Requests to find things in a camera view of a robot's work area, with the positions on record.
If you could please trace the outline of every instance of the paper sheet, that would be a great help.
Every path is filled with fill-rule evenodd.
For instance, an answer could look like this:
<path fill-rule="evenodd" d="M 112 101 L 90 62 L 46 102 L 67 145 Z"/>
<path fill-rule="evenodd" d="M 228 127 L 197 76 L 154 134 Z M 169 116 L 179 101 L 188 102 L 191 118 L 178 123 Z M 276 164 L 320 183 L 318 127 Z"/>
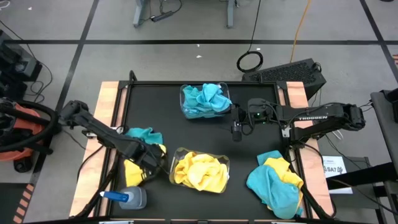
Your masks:
<path fill-rule="evenodd" d="M 322 156 L 323 158 L 323 171 L 325 176 L 333 177 L 340 174 L 347 173 L 346 167 L 344 166 L 343 158 L 341 156 Z M 353 189 L 351 187 L 329 190 L 330 194 L 352 194 Z"/>

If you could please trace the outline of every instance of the blue and yellow cloth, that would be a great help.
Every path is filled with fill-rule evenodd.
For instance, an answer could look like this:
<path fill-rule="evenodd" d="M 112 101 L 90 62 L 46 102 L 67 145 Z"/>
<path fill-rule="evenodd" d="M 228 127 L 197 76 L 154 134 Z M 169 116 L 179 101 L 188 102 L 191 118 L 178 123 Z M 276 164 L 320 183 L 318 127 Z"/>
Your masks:
<path fill-rule="evenodd" d="M 246 181 L 247 187 L 256 193 L 261 202 L 274 211 L 278 218 L 290 219 L 301 215 L 299 207 L 303 193 L 303 180 L 289 170 L 289 163 L 279 151 L 257 156 L 259 167 L 255 168 Z"/>
<path fill-rule="evenodd" d="M 161 150 L 166 153 L 162 134 L 155 133 L 152 128 L 130 128 L 125 135 L 141 138 L 147 144 L 158 144 Z M 145 172 L 128 159 L 124 160 L 124 175 L 126 178 L 126 187 L 138 186 L 146 178 Z"/>

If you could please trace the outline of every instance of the gray floor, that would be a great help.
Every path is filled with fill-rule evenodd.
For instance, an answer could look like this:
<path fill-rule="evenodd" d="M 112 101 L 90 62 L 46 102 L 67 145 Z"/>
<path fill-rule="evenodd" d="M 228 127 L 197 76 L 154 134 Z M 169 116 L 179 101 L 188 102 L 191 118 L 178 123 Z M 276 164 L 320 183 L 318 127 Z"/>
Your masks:
<path fill-rule="evenodd" d="M 145 22 L 133 28 L 133 0 L 99 0 L 87 39 L 250 39 L 258 0 L 239 0 L 235 27 L 227 29 L 226 3 L 215 0 L 182 0 L 178 13 L 160 22 Z M 398 40 L 398 1 L 366 1 L 386 40 Z M 75 39 L 83 32 L 93 0 L 13 0 L 0 11 L 0 20 L 24 39 Z M 292 40 L 305 7 L 305 0 L 263 0 L 255 39 Z M 169 0 L 165 11 L 178 7 Z M 159 13 L 152 1 L 152 13 Z M 301 40 L 377 40 L 357 0 L 313 0 L 300 31 Z M 36 57 L 50 67 L 52 84 L 44 92 L 43 104 L 55 108 L 77 45 L 31 45 Z M 236 60 L 248 45 L 84 45 L 67 94 L 68 100 L 81 100 L 94 110 L 102 81 L 126 80 L 134 70 L 139 80 L 240 80 Z M 291 45 L 253 45 L 264 56 L 263 68 L 288 63 Z M 398 54 L 398 46 L 389 46 Z M 327 84 L 322 102 L 340 101 L 363 105 L 372 91 L 397 88 L 397 82 L 378 45 L 298 45 L 294 60 L 313 58 L 320 62 Z M 250 67 L 256 59 L 247 58 Z M 39 80 L 47 83 L 45 69 Z M 342 131 L 344 140 L 336 142 L 347 156 L 368 156 L 372 165 L 389 161 L 373 110 L 365 113 L 366 127 L 360 132 Z M 82 144 L 86 139 L 74 130 Z M 322 154 L 337 155 L 324 140 Z M 66 135 L 52 142 L 27 211 L 25 222 L 67 218 L 73 199 L 76 173 L 83 151 Z M 12 171 L 11 164 L 0 164 L 0 182 L 28 182 L 30 174 Z M 338 217 L 357 222 L 377 222 L 374 212 L 339 208 Z"/>

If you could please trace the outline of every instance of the wooden table edge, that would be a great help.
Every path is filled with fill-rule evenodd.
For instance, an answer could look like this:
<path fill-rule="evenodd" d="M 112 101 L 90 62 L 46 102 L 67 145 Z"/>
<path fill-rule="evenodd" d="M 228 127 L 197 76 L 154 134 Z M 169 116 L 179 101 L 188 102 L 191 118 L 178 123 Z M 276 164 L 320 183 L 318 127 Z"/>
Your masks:
<path fill-rule="evenodd" d="M 102 82 L 101 89 L 99 91 L 94 117 L 108 126 L 111 125 L 113 110 L 116 103 L 116 95 L 118 93 L 118 86 L 119 82 Z M 126 88 L 122 89 L 116 126 L 121 124 L 126 92 Z M 281 104 L 284 104 L 285 100 L 283 91 L 279 89 L 278 93 Z M 287 82 L 287 93 L 289 95 L 289 101 L 292 107 L 308 106 L 308 101 L 302 82 Z M 307 126 L 311 126 L 312 122 L 299 121 L 295 122 L 295 125 L 296 127 L 306 128 Z M 308 141 L 308 144 L 313 146 L 315 149 L 318 149 L 318 143 L 316 140 L 311 139 Z M 96 139 L 89 139 L 83 160 L 97 150 L 99 146 L 100 144 Z M 105 150 L 101 150 L 82 168 L 79 181 L 76 185 L 75 196 L 70 209 L 70 216 L 76 215 L 78 212 L 80 212 L 98 188 L 104 155 Z M 326 177 L 323 173 L 321 158 L 316 152 L 308 148 L 301 149 L 300 155 L 302 158 L 305 182 L 307 183 L 308 190 L 314 196 L 319 205 L 327 212 L 327 214 L 331 215 L 333 213 L 333 207 L 331 204 L 330 195 L 328 193 Z M 112 152 L 108 170 L 113 163 L 113 157 L 114 152 Z M 99 215 L 106 215 L 107 203 L 108 201 L 103 198 Z M 312 214 L 314 218 L 317 217 L 314 212 L 312 212 Z"/>

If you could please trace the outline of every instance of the blue cloth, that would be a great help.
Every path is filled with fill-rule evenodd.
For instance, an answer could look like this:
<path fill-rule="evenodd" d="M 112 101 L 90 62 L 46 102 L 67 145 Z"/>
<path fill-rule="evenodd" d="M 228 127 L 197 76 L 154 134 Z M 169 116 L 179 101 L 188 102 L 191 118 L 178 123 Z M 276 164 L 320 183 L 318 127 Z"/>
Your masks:
<path fill-rule="evenodd" d="M 259 167 L 255 168 L 246 181 L 247 187 L 256 193 L 261 202 L 268 205 L 278 218 L 290 219 L 295 214 L 301 215 L 297 209 L 300 190 L 293 184 L 283 183 L 275 170 L 263 165 L 268 158 L 280 158 L 279 151 L 267 152 L 257 156 Z"/>
<path fill-rule="evenodd" d="M 185 98 L 182 110 L 189 119 L 222 116 L 216 113 L 225 110 L 232 103 L 230 99 L 223 96 L 220 86 L 215 84 L 203 84 L 202 91 L 189 85 L 182 91 Z"/>
<path fill-rule="evenodd" d="M 147 144 L 163 144 L 163 136 L 161 133 L 154 133 L 152 128 L 130 128 L 125 134 L 130 137 L 141 138 Z"/>

